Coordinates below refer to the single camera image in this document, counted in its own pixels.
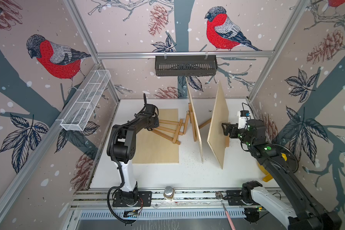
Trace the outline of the plywood board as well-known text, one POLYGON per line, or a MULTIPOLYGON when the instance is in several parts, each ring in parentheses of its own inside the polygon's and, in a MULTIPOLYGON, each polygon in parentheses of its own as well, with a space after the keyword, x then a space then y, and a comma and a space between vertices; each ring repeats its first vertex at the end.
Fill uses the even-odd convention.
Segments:
MULTIPOLYGON (((160 120, 178 122, 178 109, 159 109, 160 120)), ((177 125, 162 124, 161 127, 176 130, 177 125)), ((136 153, 133 164, 179 163, 179 145, 152 131, 141 130, 136 136, 136 153)))
POLYGON ((227 123, 228 121, 229 109, 221 83, 219 82, 207 142, 221 169, 224 166, 226 149, 226 136, 224 135, 224 129, 222 129, 222 123, 227 123))
POLYGON ((194 141, 198 143, 200 158, 201 158, 201 162, 203 163, 204 157, 203 157, 202 139, 201 139, 201 135, 200 135, 199 127, 198 127, 198 122, 197 122, 196 112, 195 112, 195 108, 194 108, 193 98, 191 96, 191 92, 190 92, 190 88, 189 88, 188 77, 185 77, 185 79, 186 79, 186 85, 187 85, 187 95, 189 98, 189 103, 191 105, 190 115, 192 118, 192 124, 193 124, 193 128, 194 128, 194 141))

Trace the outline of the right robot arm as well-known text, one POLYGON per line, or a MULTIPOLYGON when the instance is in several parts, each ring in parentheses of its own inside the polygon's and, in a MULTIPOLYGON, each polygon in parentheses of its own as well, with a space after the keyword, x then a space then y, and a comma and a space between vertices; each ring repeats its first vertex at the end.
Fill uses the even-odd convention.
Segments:
POLYGON ((266 141, 263 121, 251 119, 244 128, 222 123, 223 134, 239 139, 251 155, 277 182, 290 202, 285 204, 269 193, 258 181, 244 183, 241 200, 246 205, 257 203, 271 213, 288 230, 339 230, 342 220, 334 211, 327 211, 294 175, 283 158, 280 145, 266 141))

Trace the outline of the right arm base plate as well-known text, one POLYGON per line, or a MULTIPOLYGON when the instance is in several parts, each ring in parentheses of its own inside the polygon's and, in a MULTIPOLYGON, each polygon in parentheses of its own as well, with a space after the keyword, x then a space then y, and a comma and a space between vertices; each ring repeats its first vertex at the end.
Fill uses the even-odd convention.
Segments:
POLYGON ((258 203, 252 202, 244 202, 242 200, 241 190, 227 190, 226 195, 224 196, 224 200, 228 201, 230 206, 256 206, 260 207, 261 205, 258 203))

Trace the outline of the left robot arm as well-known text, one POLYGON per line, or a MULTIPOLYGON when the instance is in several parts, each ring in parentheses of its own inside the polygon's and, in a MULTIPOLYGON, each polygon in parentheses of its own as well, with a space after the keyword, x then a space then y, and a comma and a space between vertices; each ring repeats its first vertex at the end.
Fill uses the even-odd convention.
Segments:
POLYGON ((159 110, 153 104, 144 107, 134 115, 134 119, 122 125, 114 125, 111 130, 107 155, 116 164, 121 183, 116 187, 116 197, 123 204, 133 206, 138 202, 138 183, 134 178, 132 159, 136 153, 137 134, 146 129, 153 131, 159 126, 159 110))

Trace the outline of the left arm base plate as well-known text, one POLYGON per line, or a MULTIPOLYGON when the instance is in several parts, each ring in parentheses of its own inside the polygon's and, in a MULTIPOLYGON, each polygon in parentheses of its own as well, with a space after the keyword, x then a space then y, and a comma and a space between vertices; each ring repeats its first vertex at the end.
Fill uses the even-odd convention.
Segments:
POLYGON ((118 190, 112 199, 114 207, 150 207, 152 200, 151 191, 124 192, 118 190))

